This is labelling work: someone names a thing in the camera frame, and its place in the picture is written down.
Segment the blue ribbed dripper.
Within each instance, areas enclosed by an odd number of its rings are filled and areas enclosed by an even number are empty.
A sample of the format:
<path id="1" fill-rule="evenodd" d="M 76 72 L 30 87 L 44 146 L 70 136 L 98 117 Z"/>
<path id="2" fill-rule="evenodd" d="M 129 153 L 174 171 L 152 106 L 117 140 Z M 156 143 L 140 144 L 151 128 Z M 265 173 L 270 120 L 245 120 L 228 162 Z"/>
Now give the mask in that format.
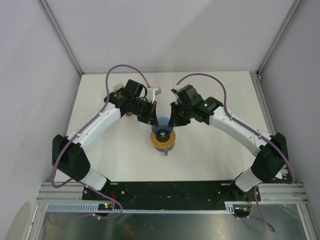
<path id="1" fill-rule="evenodd" d="M 158 137 L 164 138 L 171 134 L 174 127 L 170 125 L 170 119 L 168 117 L 158 117 L 158 125 L 152 125 L 151 131 Z"/>

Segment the wooden ring dripper stand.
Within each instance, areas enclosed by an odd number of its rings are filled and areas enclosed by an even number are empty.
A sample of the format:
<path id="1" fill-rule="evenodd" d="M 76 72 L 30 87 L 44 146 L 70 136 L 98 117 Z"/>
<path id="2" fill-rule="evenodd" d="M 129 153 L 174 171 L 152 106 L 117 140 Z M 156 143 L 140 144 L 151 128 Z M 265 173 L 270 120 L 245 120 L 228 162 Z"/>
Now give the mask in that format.
<path id="1" fill-rule="evenodd" d="M 173 130 L 168 136 L 161 139 L 161 137 L 157 137 L 154 132 L 151 132 L 150 140 L 155 147 L 159 149 L 168 149 L 175 144 L 176 133 Z"/>

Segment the glass coffee server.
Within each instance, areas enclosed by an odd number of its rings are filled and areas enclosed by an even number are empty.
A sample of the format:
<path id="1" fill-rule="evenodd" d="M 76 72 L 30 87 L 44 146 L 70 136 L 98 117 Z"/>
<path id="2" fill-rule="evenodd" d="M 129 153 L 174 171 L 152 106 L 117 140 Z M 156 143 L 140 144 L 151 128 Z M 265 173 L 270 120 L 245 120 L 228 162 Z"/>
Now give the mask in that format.
<path id="1" fill-rule="evenodd" d="M 166 148 L 160 148 L 160 147 L 157 147 L 155 146 L 155 149 L 161 153 L 163 153 L 165 156 L 168 156 L 169 152 L 175 147 L 175 144 L 169 146 L 169 147 L 166 147 Z"/>

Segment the orange coffee filter holder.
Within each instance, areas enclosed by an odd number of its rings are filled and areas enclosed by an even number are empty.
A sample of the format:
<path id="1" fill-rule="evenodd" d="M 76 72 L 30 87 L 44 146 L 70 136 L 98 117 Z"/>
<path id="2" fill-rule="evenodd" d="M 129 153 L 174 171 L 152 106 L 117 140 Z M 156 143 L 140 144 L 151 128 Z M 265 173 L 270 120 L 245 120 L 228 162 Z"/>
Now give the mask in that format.
<path id="1" fill-rule="evenodd" d="M 114 91 L 115 93 L 121 92 L 124 87 L 125 87 L 125 86 L 124 86 L 122 83 L 120 83 L 120 84 L 118 84 L 118 85 L 116 85 L 116 86 L 113 87 L 113 91 Z"/>

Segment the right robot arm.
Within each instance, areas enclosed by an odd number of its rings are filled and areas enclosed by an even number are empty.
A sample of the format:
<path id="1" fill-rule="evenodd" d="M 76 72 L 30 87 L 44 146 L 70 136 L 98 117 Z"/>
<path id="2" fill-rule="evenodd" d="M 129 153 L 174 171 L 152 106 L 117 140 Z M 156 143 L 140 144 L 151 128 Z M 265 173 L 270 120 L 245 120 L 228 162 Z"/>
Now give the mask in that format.
<path id="1" fill-rule="evenodd" d="M 170 104 L 170 126 L 186 126 L 192 119 L 205 123 L 238 141 L 255 157 L 251 167 L 242 172 L 230 188 L 230 194 L 235 200 L 242 201 L 257 184 L 271 182 L 284 167 L 288 151 L 282 134 L 271 135 L 250 130 L 244 123 L 227 114 L 227 108 L 222 102 L 214 97 L 203 99 L 190 84 L 183 88 L 175 86 L 171 92 L 176 100 Z"/>

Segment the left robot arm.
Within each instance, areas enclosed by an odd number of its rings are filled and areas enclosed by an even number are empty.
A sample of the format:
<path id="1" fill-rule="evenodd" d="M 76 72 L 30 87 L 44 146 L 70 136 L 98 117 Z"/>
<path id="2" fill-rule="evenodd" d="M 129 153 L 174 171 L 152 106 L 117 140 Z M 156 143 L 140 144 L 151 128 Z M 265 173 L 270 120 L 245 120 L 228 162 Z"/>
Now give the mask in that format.
<path id="1" fill-rule="evenodd" d="M 157 126 L 157 103 L 161 93 L 159 87 L 145 87 L 134 80 L 126 85 L 117 85 L 104 99 L 95 115 L 77 130 L 67 136 L 56 135 L 52 141 L 53 170 L 60 170 L 71 180 L 93 188 L 93 194 L 100 200 L 110 196 L 109 180 L 91 167 L 86 150 L 113 123 L 125 114 L 133 114 L 147 125 Z"/>

